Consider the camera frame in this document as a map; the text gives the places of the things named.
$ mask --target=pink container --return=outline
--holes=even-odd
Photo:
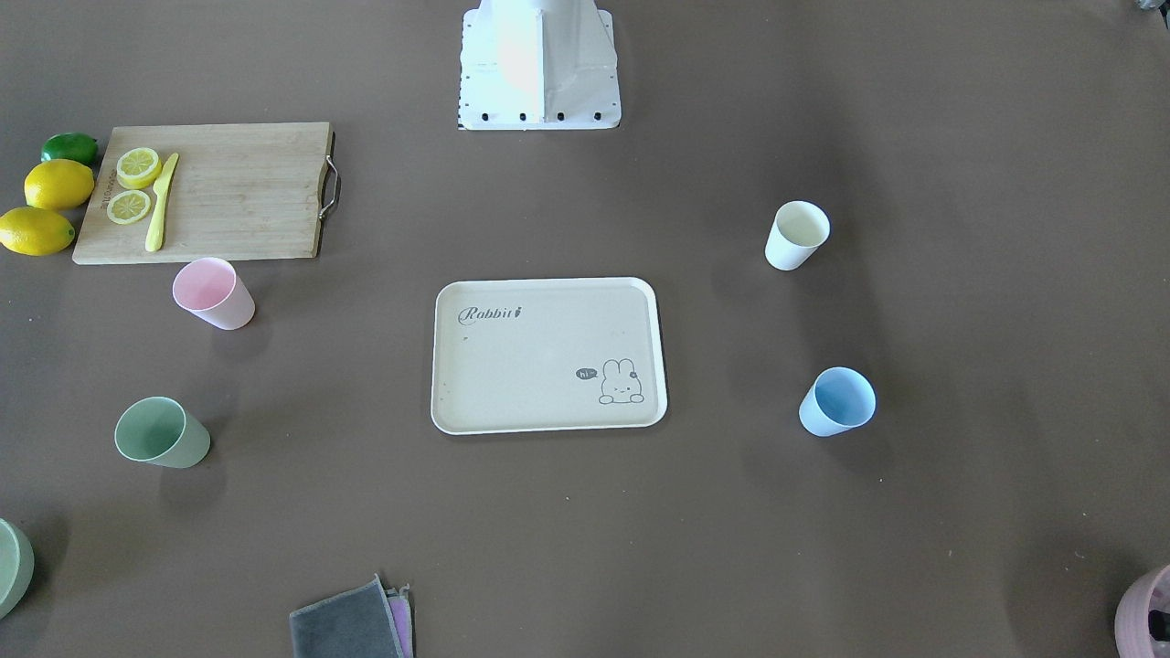
[[[1170,610],[1170,566],[1145,574],[1121,597],[1113,623],[1121,658],[1170,657],[1170,642],[1150,637],[1150,610]]]
[[[187,263],[171,287],[174,303],[219,327],[239,329],[252,320],[256,303],[232,263],[204,258]]]

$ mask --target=knife handle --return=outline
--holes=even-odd
[[[163,246],[163,221],[166,217],[166,198],[168,192],[157,194],[154,212],[150,215],[150,228],[146,229],[146,251],[157,252]]]

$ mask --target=yellow lemon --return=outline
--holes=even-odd
[[[117,194],[105,206],[105,217],[113,224],[133,224],[146,217],[150,210],[150,197],[139,190],[129,190]]]
[[[0,245],[18,254],[55,254],[68,247],[74,235],[68,219],[44,208],[26,206],[0,215]]]
[[[163,162],[158,159],[154,149],[140,146],[131,149],[118,158],[118,185],[126,190],[142,190],[154,183],[158,172],[163,171]]]
[[[34,208],[75,208],[92,193],[94,171],[74,160],[46,160],[25,178],[25,203]]]

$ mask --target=plastic cup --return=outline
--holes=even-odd
[[[874,388],[860,372],[830,368],[800,403],[800,424],[818,437],[832,437],[865,425],[876,409]]]
[[[33,544],[20,528],[0,519],[0,619],[12,612],[33,580]]]
[[[232,263],[218,258],[188,262],[171,286],[174,303],[220,329],[239,329],[256,313]]]
[[[789,201],[776,211],[764,258],[776,269],[800,267],[828,240],[828,215],[808,201]]]
[[[122,413],[113,429],[113,445],[131,461],[187,468],[207,454],[212,438],[179,403],[153,397]]]
[[[1170,656],[1170,642],[1150,636],[1150,610],[1170,608],[1170,567],[1159,567],[1137,580],[1117,604],[1113,631],[1121,658]]]

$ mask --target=citrus fruit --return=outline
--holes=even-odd
[[[0,245],[18,254],[54,254],[68,247],[74,235],[68,219],[44,208],[25,206],[0,215]]]
[[[117,194],[105,206],[105,217],[113,224],[133,224],[146,217],[150,211],[150,197],[140,190],[128,190]]]
[[[94,171],[74,160],[48,160],[25,178],[25,201],[36,208],[63,211],[94,193]]]
[[[41,146],[41,162],[74,160],[91,165],[95,158],[97,158],[97,139],[84,132],[54,135]]]
[[[163,163],[158,159],[154,149],[140,146],[126,151],[118,158],[118,184],[126,190],[142,190],[154,183],[158,172],[163,171]]]

